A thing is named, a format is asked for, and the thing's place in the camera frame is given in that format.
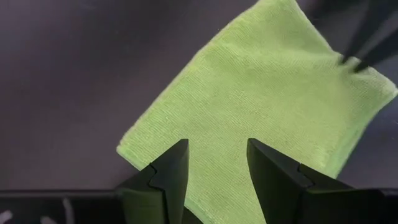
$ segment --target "towel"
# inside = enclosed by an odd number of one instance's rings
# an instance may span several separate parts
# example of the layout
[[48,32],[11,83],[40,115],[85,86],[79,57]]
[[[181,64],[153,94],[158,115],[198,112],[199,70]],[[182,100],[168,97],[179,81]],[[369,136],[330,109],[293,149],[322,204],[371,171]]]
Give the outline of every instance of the towel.
[[295,0],[260,0],[202,48],[125,134],[138,169],[189,139],[185,206],[203,223],[264,223],[246,160],[256,138],[336,177],[372,117],[397,94],[355,74]]

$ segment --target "cloth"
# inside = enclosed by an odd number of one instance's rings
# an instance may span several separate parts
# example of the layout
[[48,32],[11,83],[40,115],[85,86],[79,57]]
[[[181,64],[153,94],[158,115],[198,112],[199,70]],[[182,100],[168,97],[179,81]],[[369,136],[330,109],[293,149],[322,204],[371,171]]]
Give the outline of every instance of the cloth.
[[372,117],[397,94],[370,68],[352,73],[294,0],[260,0],[202,48],[125,134],[138,169],[181,138],[185,205],[203,223],[264,223],[248,138],[336,177]]

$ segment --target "green microfiber cloth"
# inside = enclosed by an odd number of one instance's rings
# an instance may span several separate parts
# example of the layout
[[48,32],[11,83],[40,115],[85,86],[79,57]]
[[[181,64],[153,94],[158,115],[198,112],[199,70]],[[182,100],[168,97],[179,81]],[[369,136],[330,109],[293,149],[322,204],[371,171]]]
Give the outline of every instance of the green microfiber cloth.
[[264,223],[248,138],[336,177],[372,117],[397,94],[370,68],[338,66],[294,0],[260,0],[201,49],[126,133],[138,169],[190,144],[185,205],[203,223]]

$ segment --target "microfiber cloth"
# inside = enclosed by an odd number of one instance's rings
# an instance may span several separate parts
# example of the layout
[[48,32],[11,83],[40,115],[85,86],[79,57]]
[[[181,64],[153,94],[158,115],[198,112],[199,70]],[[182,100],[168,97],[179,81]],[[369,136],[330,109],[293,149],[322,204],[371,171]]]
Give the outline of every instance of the microfiber cloth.
[[355,74],[294,0],[260,0],[202,48],[125,134],[138,169],[189,139],[185,205],[203,223],[264,223],[248,138],[336,177],[372,117],[397,94]]

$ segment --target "gray table surface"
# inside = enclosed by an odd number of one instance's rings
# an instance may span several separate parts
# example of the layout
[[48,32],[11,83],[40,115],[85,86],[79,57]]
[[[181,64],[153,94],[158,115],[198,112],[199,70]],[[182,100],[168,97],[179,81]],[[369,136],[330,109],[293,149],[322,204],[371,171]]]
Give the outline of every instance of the gray table surface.
[[[195,52],[254,2],[0,1],[0,189],[108,189],[131,176],[115,151],[123,134]],[[364,10],[317,27],[343,50]],[[377,68],[398,83],[397,63]],[[398,99],[369,125],[339,178],[398,187],[397,160]]]

